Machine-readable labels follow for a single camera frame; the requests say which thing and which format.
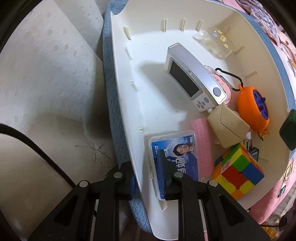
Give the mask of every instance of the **blue product label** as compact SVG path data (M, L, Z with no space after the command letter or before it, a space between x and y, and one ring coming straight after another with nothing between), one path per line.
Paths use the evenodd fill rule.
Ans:
M158 150L161 149L164 150L167 161L176 164L178 171L186 173L193 180L198 181L197 153L193 135L152 142L151 147L158 181L160 176L163 176L163 174L159 173L160 169L157 166Z

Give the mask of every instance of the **black cable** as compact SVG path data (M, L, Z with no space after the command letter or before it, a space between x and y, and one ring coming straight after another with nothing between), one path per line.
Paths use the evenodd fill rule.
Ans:
M265 225L265 224L260 224L261 227L268 227L268 228L278 228L279 225Z
M230 76L232 76L232 77L238 79L238 80L240 81L240 83L241 83L241 86L242 86L242 87L244 86L244 83L242 82L242 79L241 79L240 77L238 77L237 75L232 74L232 73L229 73L229 72L227 72L227 71L225 71L225 70L222 70L222 69L220 69L220 68L215 68L215 71L217 71L217 70L219 70L219 71L221 71L222 73L225 73L225 74L227 74L227 75L230 75ZM234 90L234 91L237 91L237 92L240 91L239 89L236 89L236 88L234 88L233 86L231 86L231 88L232 88L232 90Z
M39 146L37 146L30 138L25 136L23 133L5 124L0 124L0 134L14 137L25 143L27 146L31 147L31 149L35 151L39 156L41 156L58 174L60 174L72 188L76 186L71 178L48 155L46 155L46 153L41 150Z

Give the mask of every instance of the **dark green object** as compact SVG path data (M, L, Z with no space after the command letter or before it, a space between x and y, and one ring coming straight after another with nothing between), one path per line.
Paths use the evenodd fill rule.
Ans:
M279 130L279 135L290 150L296 148L296 110L291 110Z

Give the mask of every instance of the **yellow sticker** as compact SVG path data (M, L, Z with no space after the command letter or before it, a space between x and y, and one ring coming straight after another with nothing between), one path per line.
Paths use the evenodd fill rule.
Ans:
M225 36L221 35L221 38L220 38L223 42L225 42L227 39Z

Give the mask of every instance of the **orange round case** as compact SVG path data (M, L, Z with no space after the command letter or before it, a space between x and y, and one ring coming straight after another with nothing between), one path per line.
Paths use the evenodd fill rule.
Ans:
M239 85L240 93L237 97L237 109L240 117L249 124L255 132L267 131L269 114L265 105L265 98L252 87Z

